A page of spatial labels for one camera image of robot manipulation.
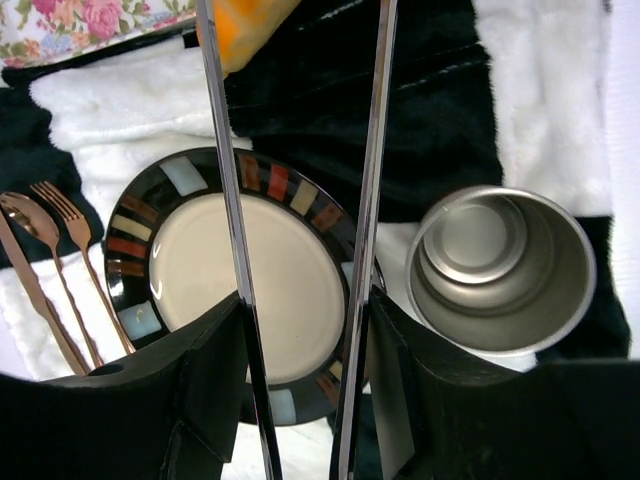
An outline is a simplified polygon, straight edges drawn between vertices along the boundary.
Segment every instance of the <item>stainless steel cup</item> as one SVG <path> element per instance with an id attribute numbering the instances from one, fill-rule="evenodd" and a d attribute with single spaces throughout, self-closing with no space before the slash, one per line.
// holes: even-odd
<path id="1" fill-rule="evenodd" d="M 584 230 L 560 206 L 502 187 L 459 190 L 424 218 L 409 250 L 419 318 L 476 353 L 547 348 L 584 316 L 596 263 Z"/>

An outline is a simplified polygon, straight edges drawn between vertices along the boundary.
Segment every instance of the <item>fork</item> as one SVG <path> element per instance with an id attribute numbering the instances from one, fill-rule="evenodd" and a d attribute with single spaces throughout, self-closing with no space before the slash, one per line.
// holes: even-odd
<path id="1" fill-rule="evenodd" d="M 51 205 L 64 220 L 64 223 L 67 226 L 67 230 L 69 230 L 71 240 L 80 249 L 82 259 L 89 272 L 89 275 L 91 276 L 93 285 L 98 291 L 105 309 L 109 313 L 109 318 L 111 319 L 111 323 L 118 333 L 118 337 L 122 342 L 122 346 L 127 353 L 133 353 L 135 351 L 135 348 L 127 338 L 127 335 L 122 329 L 122 325 L 120 325 L 120 322 L 113 313 L 111 305 L 109 304 L 109 300 L 107 300 L 107 297 L 102 290 L 102 287 L 100 286 L 98 275 L 96 274 L 96 271 L 94 270 L 93 266 L 91 265 L 91 261 L 89 260 L 89 242 L 91 241 L 91 228 L 89 227 L 87 219 L 85 218 L 83 213 L 78 210 L 78 208 L 73 203 L 71 203 L 71 201 L 50 182 L 45 181 L 36 183 L 34 185 L 31 185 L 31 189 L 40 197 L 42 197 L 49 205 Z"/>

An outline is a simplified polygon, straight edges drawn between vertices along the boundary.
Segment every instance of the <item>spoon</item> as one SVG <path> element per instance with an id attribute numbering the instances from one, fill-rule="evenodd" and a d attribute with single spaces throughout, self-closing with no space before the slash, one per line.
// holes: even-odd
<path id="1" fill-rule="evenodd" d="M 96 348 L 95 342 L 89 336 L 89 332 L 87 332 L 87 328 L 84 324 L 84 321 L 82 320 L 82 315 L 78 310 L 76 301 L 73 298 L 71 291 L 69 291 L 67 281 L 62 275 L 62 262 L 60 261 L 60 257 L 58 256 L 60 231 L 58 230 L 57 225 L 44 208 L 42 208 L 26 195 L 15 192 L 5 192 L 0 195 L 0 206 L 18 225 L 20 225 L 28 233 L 40 240 L 42 243 L 47 245 L 51 250 L 53 262 L 55 263 L 56 270 L 58 272 L 58 277 L 62 282 L 62 286 L 64 287 L 64 291 L 67 294 L 67 298 L 69 299 L 69 303 L 71 304 L 73 313 L 76 316 L 78 324 L 80 325 L 80 331 L 82 332 L 82 337 L 84 338 L 84 341 L 86 342 L 89 349 L 91 360 L 93 361 L 96 368 L 104 365 L 104 362 Z"/>

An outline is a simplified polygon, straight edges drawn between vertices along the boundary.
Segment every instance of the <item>ceramic plate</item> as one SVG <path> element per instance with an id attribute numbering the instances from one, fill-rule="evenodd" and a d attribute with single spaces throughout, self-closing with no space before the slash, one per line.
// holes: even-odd
<path id="1" fill-rule="evenodd" d="M 235 155 L 274 421 L 313 421 L 338 401 L 356 225 L 309 179 Z M 164 158 L 127 187 L 107 229 L 105 272 L 138 349 L 236 290 L 215 148 Z M 255 423 L 249 383 L 242 420 Z"/>

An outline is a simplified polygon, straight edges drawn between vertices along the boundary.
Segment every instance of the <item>cutlery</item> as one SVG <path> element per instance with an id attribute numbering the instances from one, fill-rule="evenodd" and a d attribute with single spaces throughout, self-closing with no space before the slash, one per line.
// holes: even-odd
<path id="1" fill-rule="evenodd" d="M 42 243 L 47 245 L 51 250 L 53 262 L 56 266 L 56 271 L 58 272 L 58 277 L 62 282 L 62 286 L 65 293 L 67 294 L 67 298 L 69 299 L 69 303 L 71 304 L 73 313 L 76 316 L 78 324 L 80 325 L 80 331 L 82 332 L 82 337 L 84 338 L 84 341 L 86 342 L 89 349 L 91 360 L 93 361 L 93 364 L 96 368 L 101 367 L 102 365 L 104 365 L 104 362 L 102 361 L 102 358 L 98 353 L 95 342 L 89 336 L 89 332 L 87 332 L 86 325 L 82 320 L 82 315 L 78 310 L 76 301 L 73 298 L 72 293 L 69 291 L 67 281 L 62 274 L 62 262 L 60 261 L 60 257 L 58 255 L 60 231 L 58 230 L 57 225 L 55 224 L 51 216 L 44 210 L 44 208 L 42 208 L 26 195 L 14 192 L 5 192 L 0 195 L 0 206 L 2 206 L 4 211 L 9 214 L 9 217 L 11 217 L 18 225 L 20 225 L 28 233 L 33 235 Z"/>
<path id="2" fill-rule="evenodd" d="M 53 303 L 51 303 L 42 291 L 38 277 L 24 256 L 2 212 L 0 212 L 0 241 L 2 242 L 5 252 L 7 252 L 9 261 L 16 270 L 22 286 L 29 296 L 29 300 L 31 300 L 33 308 L 49 324 L 49 328 L 53 332 L 53 336 L 71 370 L 73 370 L 76 375 L 86 375 L 90 372 L 89 365 L 87 365 L 78 346 L 73 342 L 69 333 L 64 328 Z"/>
<path id="3" fill-rule="evenodd" d="M 102 300 L 104 308 L 109 314 L 111 323 L 116 329 L 118 337 L 120 337 L 120 341 L 122 342 L 122 346 L 124 347 L 125 352 L 133 353 L 135 349 L 127 338 L 127 335 L 122 329 L 120 322 L 113 313 L 111 305 L 109 304 L 109 300 L 107 300 L 107 297 L 102 290 L 102 287 L 100 286 L 98 275 L 96 274 L 96 271 L 93 269 L 91 261 L 89 260 L 89 242 L 91 241 L 91 229 L 89 228 L 87 219 L 84 217 L 82 212 L 78 210 L 78 208 L 73 203 L 71 203 L 71 201 L 50 182 L 36 183 L 34 185 L 31 185 L 31 189 L 35 193 L 40 195 L 40 197 L 42 197 L 49 205 L 51 205 L 64 220 L 64 223 L 69 230 L 71 240 L 80 249 L 82 260 L 84 261 L 89 275 L 91 276 L 91 281 L 98 291 L 100 300 Z"/>

